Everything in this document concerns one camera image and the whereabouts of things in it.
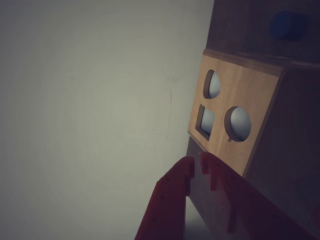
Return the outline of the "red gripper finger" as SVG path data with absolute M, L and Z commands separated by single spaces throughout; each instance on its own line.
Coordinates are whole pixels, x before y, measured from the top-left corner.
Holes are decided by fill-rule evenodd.
M 242 233 L 248 240 L 316 239 L 220 158 L 209 152 L 201 152 L 199 158 L 228 233 Z
M 161 177 L 152 192 L 135 236 L 136 240 L 182 240 L 186 197 L 191 195 L 195 159 L 185 156 Z

